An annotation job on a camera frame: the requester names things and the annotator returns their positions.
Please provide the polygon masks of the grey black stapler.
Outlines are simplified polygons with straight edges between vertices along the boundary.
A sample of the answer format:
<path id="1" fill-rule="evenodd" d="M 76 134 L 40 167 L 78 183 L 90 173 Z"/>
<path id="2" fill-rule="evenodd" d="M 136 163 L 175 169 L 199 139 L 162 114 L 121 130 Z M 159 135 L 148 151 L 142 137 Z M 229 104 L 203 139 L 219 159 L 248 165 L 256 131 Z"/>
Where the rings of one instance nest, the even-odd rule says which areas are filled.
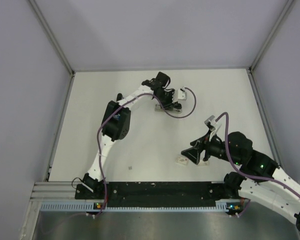
<path id="1" fill-rule="evenodd" d="M 162 108 L 159 104 L 156 104 L 154 110 L 157 112 L 168 112 L 168 113 L 180 114 L 182 113 L 182 105 L 180 103 L 176 103 L 176 104 L 166 106 L 165 108 Z"/>

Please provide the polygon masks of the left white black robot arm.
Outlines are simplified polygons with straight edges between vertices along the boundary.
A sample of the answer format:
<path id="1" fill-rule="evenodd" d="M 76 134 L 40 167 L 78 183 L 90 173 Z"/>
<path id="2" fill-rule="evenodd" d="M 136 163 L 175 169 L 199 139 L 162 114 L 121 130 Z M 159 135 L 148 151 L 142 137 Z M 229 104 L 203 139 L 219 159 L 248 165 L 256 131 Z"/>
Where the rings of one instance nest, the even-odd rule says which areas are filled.
<path id="1" fill-rule="evenodd" d="M 156 99 L 161 110 L 181 112 L 182 105 L 179 101 L 186 100 L 187 93 L 184 88 L 168 89 L 170 83 L 171 78 L 159 72 L 155 78 L 144 80 L 132 94 L 107 104 L 101 126 L 97 131 L 97 154 L 82 179 L 82 185 L 92 198 L 99 198 L 103 194 L 104 187 L 100 182 L 105 180 L 105 175 L 102 167 L 114 143 L 127 136 L 133 106 L 140 104 L 142 100 Z"/>

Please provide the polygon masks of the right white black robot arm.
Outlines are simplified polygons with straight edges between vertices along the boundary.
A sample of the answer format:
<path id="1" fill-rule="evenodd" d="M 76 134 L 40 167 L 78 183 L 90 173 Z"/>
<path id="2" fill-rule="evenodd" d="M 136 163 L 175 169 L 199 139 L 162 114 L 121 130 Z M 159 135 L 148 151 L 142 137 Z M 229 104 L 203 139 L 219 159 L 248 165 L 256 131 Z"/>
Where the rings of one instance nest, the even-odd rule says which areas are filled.
<path id="1" fill-rule="evenodd" d="M 229 198 L 244 198 L 280 214 L 300 232 L 300 184 L 269 156 L 253 149 L 253 142 L 236 131 L 228 140 L 208 131 L 192 141 L 181 155 L 198 165 L 215 157 L 233 162 L 235 170 L 224 177 L 223 192 Z"/>

